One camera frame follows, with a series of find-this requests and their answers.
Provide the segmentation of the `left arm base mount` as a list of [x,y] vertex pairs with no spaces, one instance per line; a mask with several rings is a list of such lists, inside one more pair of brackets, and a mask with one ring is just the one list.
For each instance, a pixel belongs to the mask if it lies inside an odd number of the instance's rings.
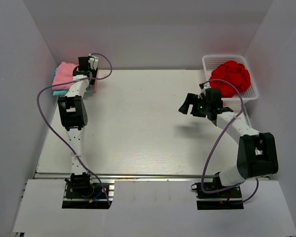
[[62,201],[63,209],[109,209],[113,200],[114,186],[99,183],[91,175],[72,174],[65,179],[66,185]]

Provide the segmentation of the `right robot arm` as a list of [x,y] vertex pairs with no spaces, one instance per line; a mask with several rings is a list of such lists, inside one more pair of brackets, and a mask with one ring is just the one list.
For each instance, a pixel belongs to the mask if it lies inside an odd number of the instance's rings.
[[278,159],[274,136],[262,133],[248,126],[231,108],[225,107],[222,93],[218,88],[207,88],[199,95],[189,93],[179,108],[182,114],[207,118],[222,129],[214,143],[217,147],[224,134],[228,134],[238,145],[236,164],[214,175],[211,185],[200,189],[205,194],[226,196],[232,188],[250,178],[268,176],[278,172]]

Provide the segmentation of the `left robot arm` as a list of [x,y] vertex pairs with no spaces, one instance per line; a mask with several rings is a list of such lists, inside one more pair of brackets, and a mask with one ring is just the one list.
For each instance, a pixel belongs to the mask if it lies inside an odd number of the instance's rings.
[[87,175],[88,171],[85,149],[84,132],[88,116],[83,102],[83,96],[97,76],[98,57],[89,55],[79,57],[79,65],[73,70],[73,84],[65,96],[58,99],[61,124],[65,128],[72,152],[71,176]]

